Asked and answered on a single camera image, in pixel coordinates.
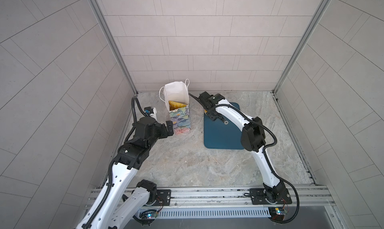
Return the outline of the yellow striped fake croissant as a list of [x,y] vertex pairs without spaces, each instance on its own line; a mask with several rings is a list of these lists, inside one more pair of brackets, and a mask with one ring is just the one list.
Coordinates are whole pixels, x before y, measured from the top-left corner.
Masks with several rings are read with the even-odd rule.
[[180,108],[184,108],[186,107],[187,105],[186,104],[183,104],[183,103],[179,103],[179,102],[175,102],[175,101],[169,101],[169,110],[170,111],[173,111],[173,110],[177,110],[177,109],[180,109]]

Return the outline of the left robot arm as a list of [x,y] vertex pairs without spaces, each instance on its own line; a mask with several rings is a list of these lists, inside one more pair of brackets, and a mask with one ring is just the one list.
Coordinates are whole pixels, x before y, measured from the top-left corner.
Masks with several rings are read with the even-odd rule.
[[173,134],[170,120],[160,124],[155,118],[146,116],[137,121],[134,137],[119,148],[117,156],[110,162],[106,183],[77,228],[122,229],[143,206],[155,203],[157,185],[142,180],[132,195],[121,206],[118,205],[155,143]]

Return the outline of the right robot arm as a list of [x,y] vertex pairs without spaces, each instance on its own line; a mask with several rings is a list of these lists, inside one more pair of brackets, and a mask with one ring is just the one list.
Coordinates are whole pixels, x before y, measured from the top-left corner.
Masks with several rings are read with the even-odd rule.
[[241,132],[241,145],[249,151],[263,178],[264,190],[262,197],[269,204],[287,202],[288,190],[286,180],[281,178],[268,158],[267,148],[277,144],[277,138],[271,130],[263,125],[258,117],[250,117],[232,106],[221,94],[210,95],[203,92],[199,97],[190,94],[205,110],[205,115],[211,120],[220,119],[232,122]]

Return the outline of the floral paper bag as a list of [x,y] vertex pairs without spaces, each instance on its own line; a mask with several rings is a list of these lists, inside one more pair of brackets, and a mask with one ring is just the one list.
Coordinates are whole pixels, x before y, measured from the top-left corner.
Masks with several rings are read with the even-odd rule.
[[[190,98],[188,86],[190,80],[175,81],[166,84],[159,90],[159,98],[165,103],[169,112],[171,121],[173,122],[173,129],[175,134],[183,134],[191,131],[190,120]],[[175,101],[186,104],[184,108],[170,111],[169,101]]]

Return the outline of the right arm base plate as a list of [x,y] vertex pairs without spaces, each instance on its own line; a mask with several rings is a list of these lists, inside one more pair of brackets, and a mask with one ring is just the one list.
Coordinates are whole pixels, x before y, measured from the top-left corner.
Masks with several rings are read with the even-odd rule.
[[249,194],[253,205],[290,205],[293,203],[288,189],[284,189],[279,195],[271,190],[250,189]]

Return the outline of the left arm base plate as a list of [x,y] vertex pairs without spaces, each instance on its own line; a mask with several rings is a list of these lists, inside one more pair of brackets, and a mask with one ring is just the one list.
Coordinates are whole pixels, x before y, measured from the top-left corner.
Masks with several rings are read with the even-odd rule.
[[147,203],[146,207],[169,206],[171,200],[171,190],[157,190],[156,197],[153,202]]

